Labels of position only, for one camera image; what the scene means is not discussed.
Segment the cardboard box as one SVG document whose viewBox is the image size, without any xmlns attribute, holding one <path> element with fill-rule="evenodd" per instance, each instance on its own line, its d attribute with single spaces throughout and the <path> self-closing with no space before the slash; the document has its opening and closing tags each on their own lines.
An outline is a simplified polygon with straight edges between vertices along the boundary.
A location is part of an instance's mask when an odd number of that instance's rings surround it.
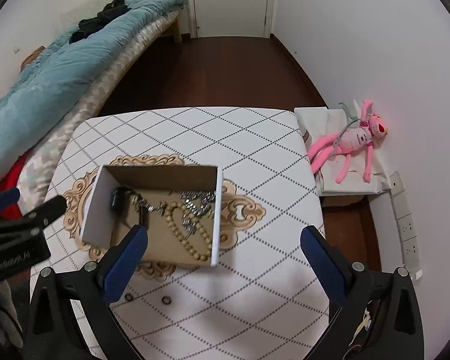
<svg viewBox="0 0 450 360">
<path fill-rule="evenodd" d="M 111 194 L 128 186 L 149 204 L 147 263 L 218 263 L 223 172 L 218 166 L 100 166 L 85 200 L 82 242 L 107 250 L 130 231 L 111 211 Z"/>
</svg>

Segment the red blanket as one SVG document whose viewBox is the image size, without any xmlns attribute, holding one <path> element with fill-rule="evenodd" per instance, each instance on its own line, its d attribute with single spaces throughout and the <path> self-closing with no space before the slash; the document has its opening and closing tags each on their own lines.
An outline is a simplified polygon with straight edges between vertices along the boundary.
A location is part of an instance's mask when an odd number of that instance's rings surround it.
<svg viewBox="0 0 450 360">
<path fill-rule="evenodd" d="M 7 175 L 0 181 L 0 193 L 17 186 L 18 178 L 25 166 L 30 152 L 31 150 L 28 150 L 24 153 L 10 168 Z M 0 211 L 0 217 L 4 220 L 17 220 L 21 219 L 22 216 L 16 202 Z"/>
</svg>

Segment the light blue duvet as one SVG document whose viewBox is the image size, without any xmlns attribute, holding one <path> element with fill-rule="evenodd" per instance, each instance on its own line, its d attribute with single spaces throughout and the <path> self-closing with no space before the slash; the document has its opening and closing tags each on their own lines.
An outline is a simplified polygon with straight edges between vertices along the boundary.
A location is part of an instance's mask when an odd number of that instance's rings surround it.
<svg viewBox="0 0 450 360">
<path fill-rule="evenodd" d="M 0 181 L 74 107 L 143 27 L 187 2 L 130 0 L 127 12 L 103 29 L 74 43 L 67 31 L 26 66 L 0 99 Z"/>
</svg>

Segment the patterned white tablecloth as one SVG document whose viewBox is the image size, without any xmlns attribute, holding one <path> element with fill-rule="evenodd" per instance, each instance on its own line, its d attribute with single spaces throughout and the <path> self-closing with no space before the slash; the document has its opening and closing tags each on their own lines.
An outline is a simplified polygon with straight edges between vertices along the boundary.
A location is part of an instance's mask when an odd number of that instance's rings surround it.
<svg viewBox="0 0 450 360">
<path fill-rule="evenodd" d="M 105 193 L 115 226 L 98 244 L 82 237 L 95 183 L 108 166 L 190 166 L 155 187 L 115 180 Z M 320 199 L 290 111 L 189 107 L 82 122 L 52 176 L 65 215 L 45 230 L 51 255 L 31 276 L 98 261 L 139 215 L 150 242 L 111 305 L 145 359 L 303 359 L 328 323 L 329 306 L 300 248 L 323 228 Z"/>
</svg>

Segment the black smart wristband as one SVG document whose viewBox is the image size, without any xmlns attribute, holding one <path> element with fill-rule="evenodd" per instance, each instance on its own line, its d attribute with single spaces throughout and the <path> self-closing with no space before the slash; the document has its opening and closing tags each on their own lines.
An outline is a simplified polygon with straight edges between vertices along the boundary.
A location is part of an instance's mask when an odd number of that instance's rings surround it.
<svg viewBox="0 0 450 360">
<path fill-rule="evenodd" d="M 118 186 L 111 194 L 110 208 L 116 214 L 121 224 L 127 228 L 132 229 L 139 225 L 145 230 L 149 228 L 149 204 L 136 192 L 128 186 Z M 131 222 L 131 212 L 135 211 L 138 219 Z"/>
</svg>

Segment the pink panther plush toy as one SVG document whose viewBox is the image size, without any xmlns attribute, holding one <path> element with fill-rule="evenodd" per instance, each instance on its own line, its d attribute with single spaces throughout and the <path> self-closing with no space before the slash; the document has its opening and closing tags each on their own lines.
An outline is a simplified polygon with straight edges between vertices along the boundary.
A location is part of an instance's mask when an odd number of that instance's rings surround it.
<svg viewBox="0 0 450 360">
<path fill-rule="evenodd" d="M 342 155 L 345 157 L 344 166 L 336 178 L 336 183 L 340 184 L 347 176 L 352 156 L 364 152 L 366 157 L 362 179 L 366 183 L 371 182 L 373 152 L 376 143 L 383 140 L 388 134 L 385 122 L 379 114 L 372 110 L 373 104 L 373 101 L 364 100 L 359 118 L 349 121 L 339 133 L 322 136 L 311 145 L 307 155 L 314 174 L 329 158 Z"/>
</svg>

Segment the black clothing on bed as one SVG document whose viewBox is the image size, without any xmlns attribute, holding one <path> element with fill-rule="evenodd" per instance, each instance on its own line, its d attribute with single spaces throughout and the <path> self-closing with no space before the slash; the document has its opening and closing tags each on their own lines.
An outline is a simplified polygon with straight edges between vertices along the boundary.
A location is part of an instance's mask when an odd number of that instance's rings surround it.
<svg viewBox="0 0 450 360">
<path fill-rule="evenodd" d="M 78 29 L 72 33 L 69 43 L 75 43 L 90 35 L 99 32 L 111 21 L 124 15 L 130 10 L 125 0 L 113 0 L 105 5 L 103 10 L 99 11 L 95 17 L 82 19 L 78 23 Z"/>
</svg>

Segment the white door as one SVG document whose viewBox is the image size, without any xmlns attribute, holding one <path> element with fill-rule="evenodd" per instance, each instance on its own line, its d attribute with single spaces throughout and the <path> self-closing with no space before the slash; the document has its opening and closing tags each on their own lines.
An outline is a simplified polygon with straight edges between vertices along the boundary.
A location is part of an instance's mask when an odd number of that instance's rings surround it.
<svg viewBox="0 0 450 360">
<path fill-rule="evenodd" d="M 194 38 L 268 38 L 275 0 L 189 0 Z"/>
</svg>

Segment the white wall power strip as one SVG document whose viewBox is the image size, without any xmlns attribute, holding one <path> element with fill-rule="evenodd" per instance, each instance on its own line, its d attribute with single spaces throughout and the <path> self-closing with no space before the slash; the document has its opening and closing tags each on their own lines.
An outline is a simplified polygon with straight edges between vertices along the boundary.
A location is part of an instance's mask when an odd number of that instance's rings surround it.
<svg viewBox="0 0 450 360">
<path fill-rule="evenodd" d="M 419 256 L 416 228 L 408 202 L 407 191 L 398 171 L 393 172 L 389 176 L 389 183 L 391 187 L 389 193 L 401 244 L 403 265 L 410 273 L 412 281 L 418 283 L 423 277 L 423 270 Z"/>
</svg>

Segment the brown item by wall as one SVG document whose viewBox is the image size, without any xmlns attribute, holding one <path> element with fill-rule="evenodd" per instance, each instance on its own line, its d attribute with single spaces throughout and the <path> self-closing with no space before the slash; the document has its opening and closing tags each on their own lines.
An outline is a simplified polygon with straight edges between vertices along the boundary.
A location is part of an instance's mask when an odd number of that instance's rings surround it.
<svg viewBox="0 0 450 360">
<path fill-rule="evenodd" d="M 22 72 L 23 69 L 29 65 L 30 63 L 34 62 L 40 54 L 45 50 L 44 46 L 40 46 L 37 49 L 33 50 L 25 59 L 22 61 L 20 65 L 20 71 Z"/>
</svg>

